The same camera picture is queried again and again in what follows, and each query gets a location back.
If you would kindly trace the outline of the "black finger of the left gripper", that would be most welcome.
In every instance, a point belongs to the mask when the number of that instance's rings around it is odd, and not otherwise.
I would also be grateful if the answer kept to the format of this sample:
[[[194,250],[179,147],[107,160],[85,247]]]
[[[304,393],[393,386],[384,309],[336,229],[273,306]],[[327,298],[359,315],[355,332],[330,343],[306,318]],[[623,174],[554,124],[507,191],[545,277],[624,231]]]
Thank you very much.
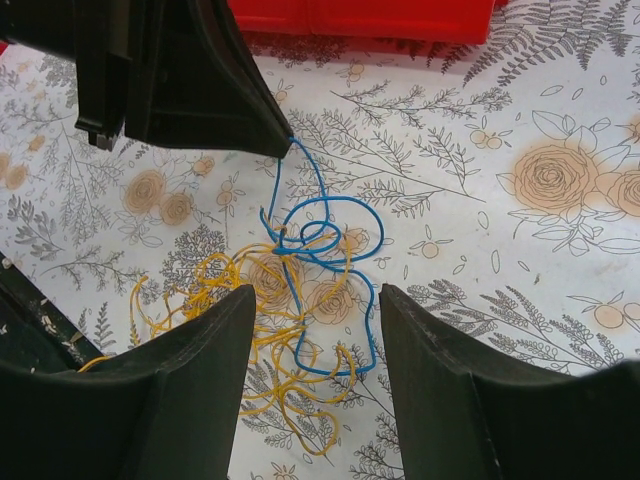
[[[293,141],[224,1],[5,1],[1,38],[76,67],[75,126],[171,149],[285,156]]]

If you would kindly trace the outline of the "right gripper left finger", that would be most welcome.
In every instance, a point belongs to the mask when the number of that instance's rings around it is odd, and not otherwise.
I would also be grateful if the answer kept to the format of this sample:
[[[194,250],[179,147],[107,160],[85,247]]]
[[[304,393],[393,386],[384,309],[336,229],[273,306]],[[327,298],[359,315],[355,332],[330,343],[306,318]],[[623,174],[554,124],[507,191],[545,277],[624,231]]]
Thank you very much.
[[[255,315],[255,292],[242,286],[197,318],[78,372],[4,310],[2,477],[226,478]]]

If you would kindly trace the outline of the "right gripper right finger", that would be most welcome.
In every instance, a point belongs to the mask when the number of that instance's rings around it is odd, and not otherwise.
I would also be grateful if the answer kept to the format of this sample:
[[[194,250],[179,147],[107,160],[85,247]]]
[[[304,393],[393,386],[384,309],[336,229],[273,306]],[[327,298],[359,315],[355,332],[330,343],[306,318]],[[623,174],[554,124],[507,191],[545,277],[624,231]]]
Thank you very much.
[[[384,351],[409,479],[635,479],[639,365],[583,376],[501,353],[380,295]]]

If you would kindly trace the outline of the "red plastic bin tray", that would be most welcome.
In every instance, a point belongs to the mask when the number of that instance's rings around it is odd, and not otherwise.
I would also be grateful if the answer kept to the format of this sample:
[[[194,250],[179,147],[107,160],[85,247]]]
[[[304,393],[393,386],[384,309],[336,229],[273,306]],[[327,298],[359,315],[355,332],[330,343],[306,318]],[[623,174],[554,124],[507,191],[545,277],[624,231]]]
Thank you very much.
[[[230,0],[244,32],[479,45],[502,0]]]

